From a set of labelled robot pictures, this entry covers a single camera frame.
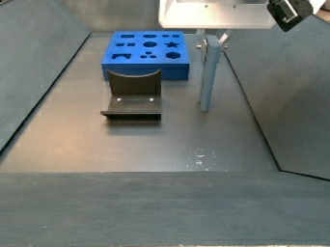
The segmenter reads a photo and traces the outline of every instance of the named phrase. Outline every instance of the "black holder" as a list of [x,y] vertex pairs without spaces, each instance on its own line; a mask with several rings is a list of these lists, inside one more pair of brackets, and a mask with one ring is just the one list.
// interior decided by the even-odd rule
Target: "black holder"
[[162,118],[162,70],[146,75],[124,75],[107,70],[111,88],[109,110],[101,114],[107,118]]

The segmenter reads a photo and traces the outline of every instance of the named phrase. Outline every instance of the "blue shape sorter block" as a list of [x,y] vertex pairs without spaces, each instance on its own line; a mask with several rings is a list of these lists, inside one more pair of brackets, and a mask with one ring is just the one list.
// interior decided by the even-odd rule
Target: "blue shape sorter block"
[[190,56],[184,32],[116,32],[102,61],[105,80],[109,80],[109,69],[126,75],[162,69],[164,80],[188,80]]

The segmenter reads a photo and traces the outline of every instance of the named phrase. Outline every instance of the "gray wall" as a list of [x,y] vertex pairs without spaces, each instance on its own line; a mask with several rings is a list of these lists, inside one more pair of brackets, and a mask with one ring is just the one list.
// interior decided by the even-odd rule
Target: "gray wall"
[[283,170],[330,178],[330,24],[238,31],[226,51]]
[[0,151],[89,35],[55,0],[0,6]]
[[61,0],[93,33],[158,30],[160,0]]

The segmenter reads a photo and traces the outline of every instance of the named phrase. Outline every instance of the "circle-shaped hole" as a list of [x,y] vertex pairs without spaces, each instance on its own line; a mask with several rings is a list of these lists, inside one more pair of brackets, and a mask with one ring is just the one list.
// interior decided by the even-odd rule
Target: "circle-shaped hole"
[[170,59],[177,59],[177,58],[181,57],[181,53],[178,53],[178,52],[169,52],[169,53],[166,54],[166,56],[168,56],[168,58],[170,58]]
[[149,42],[145,42],[144,45],[146,47],[156,47],[158,44],[156,42],[153,42],[153,41],[149,41]]
[[144,35],[145,38],[156,38],[157,35]]

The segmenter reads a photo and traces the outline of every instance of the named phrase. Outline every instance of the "white robot part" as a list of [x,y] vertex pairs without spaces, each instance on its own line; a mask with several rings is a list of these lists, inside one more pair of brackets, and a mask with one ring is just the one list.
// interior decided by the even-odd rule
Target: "white robot part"
[[[311,0],[317,13],[325,0]],[[161,0],[165,28],[268,29],[276,20],[269,0]]]

